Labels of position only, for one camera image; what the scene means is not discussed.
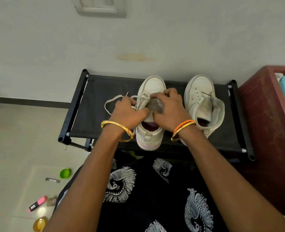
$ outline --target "highlighter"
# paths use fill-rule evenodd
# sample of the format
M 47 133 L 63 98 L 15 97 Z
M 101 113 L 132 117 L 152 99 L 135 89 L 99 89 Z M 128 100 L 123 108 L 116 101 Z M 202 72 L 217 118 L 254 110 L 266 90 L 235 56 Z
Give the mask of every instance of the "highlighter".
M 38 208 L 40 205 L 42 205 L 44 202 L 47 201 L 47 196 L 41 197 L 37 202 L 33 203 L 29 208 L 28 212 L 34 211 L 36 208 Z

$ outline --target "wall stain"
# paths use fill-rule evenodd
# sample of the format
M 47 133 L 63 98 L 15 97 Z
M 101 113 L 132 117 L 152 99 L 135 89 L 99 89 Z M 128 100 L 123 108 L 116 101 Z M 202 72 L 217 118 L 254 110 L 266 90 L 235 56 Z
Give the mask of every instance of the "wall stain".
M 127 53 L 127 54 L 117 54 L 116 59 L 128 61 L 128 62 L 145 62 L 145 61 L 155 61 L 153 58 L 148 58 L 144 54 L 140 53 Z

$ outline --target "black fabric shelf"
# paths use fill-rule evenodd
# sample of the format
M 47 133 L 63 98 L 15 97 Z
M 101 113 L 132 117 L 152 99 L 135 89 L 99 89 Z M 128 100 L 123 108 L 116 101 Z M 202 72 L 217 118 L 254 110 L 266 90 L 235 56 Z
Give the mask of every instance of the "black fabric shelf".
M 72 110 L 69 109 L 68 120 L 73 122 L 66 126 L 66 119 L 59 136 L 59 141 L 64 144 L 70 144 L 68 141 L 70 137 L 97 139 L 102 131 L 101 122 L 108 120 L 110 115 L 106 112 L 104 104 L 107 100 L 121 94 L 129 96 L 137 95 L 140 85 L 144 79 L 136 78 L 122 78 L 111 76 L 90 75 L 85 72 L 85 79 L 79 80 L 76 96 L 72 101 Z M 186 82 L 165 81 L 167 88 L 176 88 L 178 93 L 183 96 L 184 90 L 187 86 Z M 235 101 L 237 96 L 234 95 L 234 90 L 230 89 L 228 85 L 215 84 L 216 97 L 221 99 L 225 104 L 225 116 L 222 125 L 215 130 L 209 137 L 210 142 L 224 155 L 229 155 L 230 158 L 240 158 L 240 154 L 245 152 L 244 133 L 241 130 L 241 123 Z M 116 101 L 108 103 L 107 109 L 112 112 Z M 180 141 L 173 143 L 171 138 L 172 133 L 165 132 L 161 146 L 150 154 L 156 154 L 164 158 L 173 159 L 193 159 L 188 148 Z M 144 152 L 136 143 L 134 138 L 128 143 L 119 143 L 119 149 L 134 150 L 135 152 Z

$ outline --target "shoe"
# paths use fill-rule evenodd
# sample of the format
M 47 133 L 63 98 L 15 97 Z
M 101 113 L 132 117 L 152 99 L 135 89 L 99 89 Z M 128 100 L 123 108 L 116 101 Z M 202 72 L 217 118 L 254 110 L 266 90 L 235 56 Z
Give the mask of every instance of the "shoe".
M 184 91 L 185 109 L 196 122 L 196 126 L 203 130 L 208 138 L 223 122 L 224 103 L 215 97 L 212 81 L 205 75 L 193 77 Z M 206 126 L 199 124 L 198 119 L 209 123 Z
M 164 90 L 166 90 L 166 86 L 163 79 L 159 76 L 150 76 L 140 86 L 138 95 L 133 96 L 137 97 L 135 109 L 140 110 L 147 107 L 150 110 L 147 118 L 136 127 L 137 144 L 146 151 L 154 151 L 162 143 L 164 130 L 154 123 L 152 113 L 154 110 L 162 113 L 164 106 L 160 100 L 150 98 L 150 95 Z

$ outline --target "baseboard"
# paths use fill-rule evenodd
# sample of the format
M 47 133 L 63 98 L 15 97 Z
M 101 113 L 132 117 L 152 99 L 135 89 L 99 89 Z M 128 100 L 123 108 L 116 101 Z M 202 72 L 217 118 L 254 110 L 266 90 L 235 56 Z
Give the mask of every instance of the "baseboard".
M 65 103 L 65 102 L 19 99 L 19 98 L 3 98 L 3 97 L 0 97 L 0 103 L 37 106 L 37 107 L 67 108 L 67 109 L 70 106 L 70 103 Z

